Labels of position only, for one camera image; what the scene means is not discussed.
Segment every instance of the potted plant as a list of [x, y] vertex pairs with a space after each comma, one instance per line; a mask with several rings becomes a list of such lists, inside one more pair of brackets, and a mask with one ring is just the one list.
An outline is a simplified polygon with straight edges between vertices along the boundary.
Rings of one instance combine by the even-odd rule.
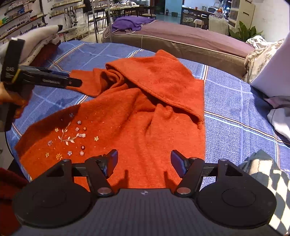
[[238, 32], [234, 33], [231, 29], [229, 29], [229, 32], [232, 38], [238, 39], [240, 41], [246, 42], [248, 39], [263, 33], [263, 31], [257, 33], [255, 26], [253, 26], [251, 29], [248, 29], [241, 21], [239, 22], [239, 25], [240, 27], [238, 28]]

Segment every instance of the yellow embroidered flower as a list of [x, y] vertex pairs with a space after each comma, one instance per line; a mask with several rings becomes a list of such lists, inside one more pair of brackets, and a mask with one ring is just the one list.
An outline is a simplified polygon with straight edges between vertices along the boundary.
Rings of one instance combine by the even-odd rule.
[[62, 159], [62, 155], [60, 153], [56, 154], [56, 159], [60, 161]]

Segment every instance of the white cabinet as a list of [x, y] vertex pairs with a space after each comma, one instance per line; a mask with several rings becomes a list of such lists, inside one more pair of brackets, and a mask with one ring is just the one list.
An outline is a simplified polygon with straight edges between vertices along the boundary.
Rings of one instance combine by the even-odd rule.
[[247, 28], [251, 27], [255, 5], [251, 0], [232, 0], [232, 8], [229, 16], [229, 24], [238, 28], [239, 21]]

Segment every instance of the white stool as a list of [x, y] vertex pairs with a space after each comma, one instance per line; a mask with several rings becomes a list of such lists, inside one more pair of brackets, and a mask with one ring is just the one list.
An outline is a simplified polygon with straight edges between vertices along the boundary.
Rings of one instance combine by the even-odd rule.
[[196, 28], [197, 28], [197, 25], [201, 25], [201, 28], [204, 25], [203, 20], [200, 20], [200, 19], [195, 19], [193, 22], [195, 23]]

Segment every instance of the checkered fabric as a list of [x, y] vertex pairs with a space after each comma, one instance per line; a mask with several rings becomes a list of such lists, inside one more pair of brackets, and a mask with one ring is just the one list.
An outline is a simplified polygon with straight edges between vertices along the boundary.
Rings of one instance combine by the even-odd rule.
[[[152, 56], [153, 52], [123, 44], [61, 43], [57, 54], [45, 64], [55, 71], [72, 69], [92, 70], [104, 68], [106, 62], [126, 57]], [[194, 77], [205, 83], [206, 162], [217, 163], [226, 158], [235, 165], [242, 163], [252, 153], [262, 149], [290, 174], [290, 143], [275, 134], [267, 120], [271, 107], [260, 98], [257, 91], [240, 79], [218, 69], [180, 59]], [[14, 146], [26, 129], [52, 113], [92, 99], [84, 94], [58, 88], [36, 86], [22, 117], [7, 132], [7, 140], [14, 158], [19, 163]], [[29, 179], [25, 169], [22, 171]], [[204, 178], [202, 186], [214, 182]]]
[[287, 174], [263, 150], [253, 153], [240, 167], [275, 195], [277, 207], [269, 225], [282, 235], [290, 233], [290, 181]]

